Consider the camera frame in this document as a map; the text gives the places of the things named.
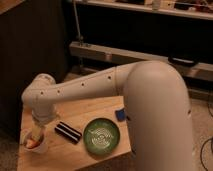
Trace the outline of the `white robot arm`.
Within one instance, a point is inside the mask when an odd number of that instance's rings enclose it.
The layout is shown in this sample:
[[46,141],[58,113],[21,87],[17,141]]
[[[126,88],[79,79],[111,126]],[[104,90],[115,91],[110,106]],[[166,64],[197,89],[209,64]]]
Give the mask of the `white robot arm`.
[[43,126],[55,117],[56,103],[119,95],[129,118],[137,171],[197,171],[188,90],[167,63],[120,65],[60,84],[39,74],[23,91],[22,102]]

